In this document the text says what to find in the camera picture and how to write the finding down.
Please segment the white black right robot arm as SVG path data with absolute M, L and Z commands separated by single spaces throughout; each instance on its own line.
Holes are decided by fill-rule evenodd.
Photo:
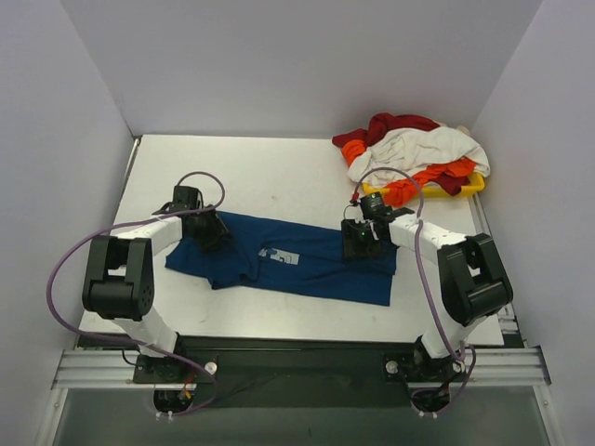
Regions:
M 508 274 L 486 233 L 453 232 L 403 208 L 363 220 L 344 218 L 341 237 L 346 260 L 379 256 L 391 245 L 414 254 L 432 317 L 417 340 L 421 350 L 411 359 L 423 379 L 442 372 L 447 357 L 462 362 L 469 335 L 512 301 Z

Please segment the blue Mickey Mouse t-shirt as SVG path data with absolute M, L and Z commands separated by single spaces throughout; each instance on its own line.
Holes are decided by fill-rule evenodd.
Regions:
M 376 258 L 345 261 L 338 230 L 222 212 L 231 237 L 205 253 L 186 237 L 165 267 L 204 278 L 211 288 L 237 286 L 387 307 L 396 248 Z

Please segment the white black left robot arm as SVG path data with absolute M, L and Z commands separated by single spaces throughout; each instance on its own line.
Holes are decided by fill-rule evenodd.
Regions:
M 154 370 L 169 383 L 188 371 L 179 334 L 155 308 L 153 258 L 186 239 L 210 254 L 231 233 L 213 205 L 205 205 L 199 189 L 177 185 L 172 200 L 145 222 L 115 235 L 92 238 L 82 301 L 85 310 L 112 321 L 156 358 Z

